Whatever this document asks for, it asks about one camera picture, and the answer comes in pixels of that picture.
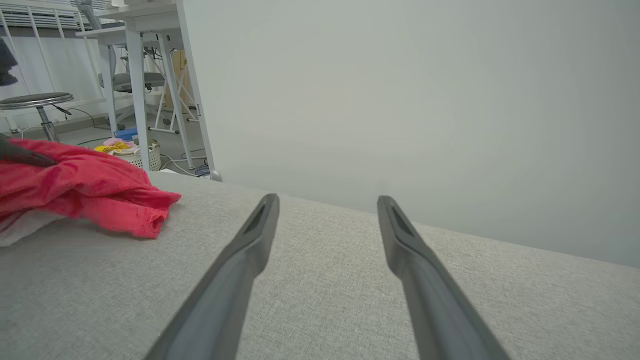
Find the gray fabric sofa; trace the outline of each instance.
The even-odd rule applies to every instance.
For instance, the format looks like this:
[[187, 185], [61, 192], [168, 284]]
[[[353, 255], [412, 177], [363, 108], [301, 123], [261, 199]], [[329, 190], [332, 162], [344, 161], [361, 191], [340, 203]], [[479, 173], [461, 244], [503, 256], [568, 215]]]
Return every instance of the gray fabric sofa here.
[[[183, 195], [156, 240], [66, 219], [0, 249], [0, 357], [143, 358], [266, 193], [149, 177]], [[376, 215], [280, 199], [237, 358], [417, 358]], [[414, 226], [513, 359], [638, 358], [639, 269]]]

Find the pink cloth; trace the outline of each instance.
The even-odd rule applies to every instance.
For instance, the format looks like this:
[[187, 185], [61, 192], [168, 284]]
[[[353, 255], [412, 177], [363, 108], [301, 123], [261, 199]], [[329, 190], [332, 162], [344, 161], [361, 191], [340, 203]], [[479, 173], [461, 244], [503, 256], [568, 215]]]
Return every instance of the pink cloth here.
[[110, 138], [110, 139], [105, 140], [102, 144], [104, 146], [114, 146], [117, 142], [123, 142], [123, 143], [129, 145], [130, 147], [136, 146], [136, 143], [134, 143], [134, 142], [126, 142], [121, 138]]

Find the white wall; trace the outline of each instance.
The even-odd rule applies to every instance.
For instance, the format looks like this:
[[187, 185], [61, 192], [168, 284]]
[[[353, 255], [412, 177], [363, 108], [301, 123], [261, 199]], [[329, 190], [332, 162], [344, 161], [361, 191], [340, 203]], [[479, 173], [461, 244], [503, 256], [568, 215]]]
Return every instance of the white wall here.
[[226, 182], [640, 266], [640, 2], [185, 3]]
[[[0, 87], [0, 99], [6, 99], [14, 96], [27, 95], [30, 90], [32, 94], [46, 93], [62, 91], [73, 94], [74, 100], [72, 102], [66, 102], [61, 106], [63, 108], [79, 108], [91, 114], [94, 117], [106, 116], [107, 107], [104, 101], [94, 101], [97, 99], [103, 99], [103, 90], [98, 91], [93, 74], [89, 57], [84, 44], [84, 39], [76, 38], [74, 31], [65, 32], [65, 42], [60, 38], [58, 30], [51, 29], [39, 29], [41, 36], [42, 46], [45, 49], [45, 54], [48, 57], [49, 65], [51, 66], [51, 74], [53, 84], [49, 80], [47, 70], [45, 67], [38, 41], [33, 35], [33, 30], [25, 28], [10, 28], [13, 37], [13, 43], [17, 48], [16, 57], [18, 64], [22, 67], [22, 77], [18, 67], [13, 67], [10, 71], [16, 78], [18, 83]], [[2, 39], [10, 46], [4, 29], [0, 28]], [[100, 73], [100, 58], [98, 52], [98, 44], [95, 39], [89, 40], [90, 51], [92, 52], [93, 61], [96, 66], [96, 70]], [[126, 50], [116, 49], [116, 73], [125, 72], [124, 63], [120, 60], [120, 54], [126, 55]], [[163, 66], [161, 61], [157, 61], [158, 65]], [[116, 109], [123, 108], [131, 105], [132, 100], [130, 94], [116, 92], [115, 96], [124, 99], [116, 101]], [[148, 102], [154, 104], [157, 99], [154, 97], [148, 97]], [[62, 112], [48, 106], [47, 116], [50, 120], [64, 121], [65, 116]], [[70, 119], [82, 118], [88, 119], [86, 114], [80, 111], [71, 110], [72, 116]], [[0, 114], [0, 132], [5, 132], [10, 129], [7, 122], [3, 117], [12, 116], [16, 125], [21, 129], [25, 129], [29, 126], [36, 126], [40, 121], [40, 116], [35, 109], [25, 110], [13, 110], [4, 111]]]

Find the yellow cloth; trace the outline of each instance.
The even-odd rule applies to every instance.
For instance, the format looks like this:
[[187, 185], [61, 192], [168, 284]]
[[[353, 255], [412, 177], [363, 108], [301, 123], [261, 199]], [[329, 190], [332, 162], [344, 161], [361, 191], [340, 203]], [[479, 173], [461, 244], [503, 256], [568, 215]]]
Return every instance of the yellow cloth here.
[[118, 150], [130, 149], [130, 148], [131, 146], [123, 142], [117, 142], [112, 146], [104, 146], [104, 145], [96, 146], [94, 150], [100, 151], [100, 152], [109, 152], [109, 151], [118, 151]]

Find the round stool seat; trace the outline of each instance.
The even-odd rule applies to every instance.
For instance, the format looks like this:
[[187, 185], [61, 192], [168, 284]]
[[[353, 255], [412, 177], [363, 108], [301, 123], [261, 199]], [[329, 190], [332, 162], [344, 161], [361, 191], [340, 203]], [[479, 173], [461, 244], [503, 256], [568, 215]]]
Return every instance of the round stool seat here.
[[0, 109], [11, 110], [38, 108], [45, 105], [52, 105], [58, 104], [59, 102], [70, 101], [73, 99], [74, 96], [68, 92], [47, 92], [44, 94], [16, 96], [0, 101]]

